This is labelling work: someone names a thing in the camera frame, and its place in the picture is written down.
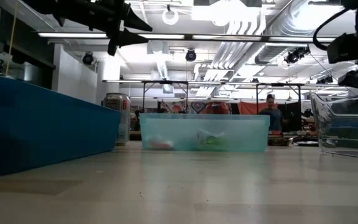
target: dark shirt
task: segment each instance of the dark shirt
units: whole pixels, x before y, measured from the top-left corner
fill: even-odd
[[[283,119],[283,114],[279,109],[276,108],[266,108],[263,109],[259,114],[269,115],[270,116],[270,127],[269,131],[281,131],[281,120]]]

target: red object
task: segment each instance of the red object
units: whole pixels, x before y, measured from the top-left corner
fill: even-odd
[[[267,103],[259,103],[259,111],[256,111],[256,103],[239,103],[240,114],[258,114],[263,109],[267,108]]]
[[[227,103],[209,102],[200,114],[230,114]]]

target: man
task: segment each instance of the man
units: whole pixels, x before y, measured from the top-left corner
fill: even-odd
[[[266,97],[267,108],[263,109],[259,114],[270,116],[270,127],[269,131],[280,131],[282,130],[281,123],[286,122],[283,119],[283,114],[277,108],[274,108],[274,97],[269,94]]]

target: teal plastic container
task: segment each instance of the teal plastic container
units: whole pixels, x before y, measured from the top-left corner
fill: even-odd
[[[144,149],[264,152],[267,115],[140,114]]]

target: table surface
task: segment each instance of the table surface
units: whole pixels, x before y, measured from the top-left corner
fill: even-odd
[[[175,152],[130,142],[0,177],[6,223],[358,223],[358,158],[317,147]]]

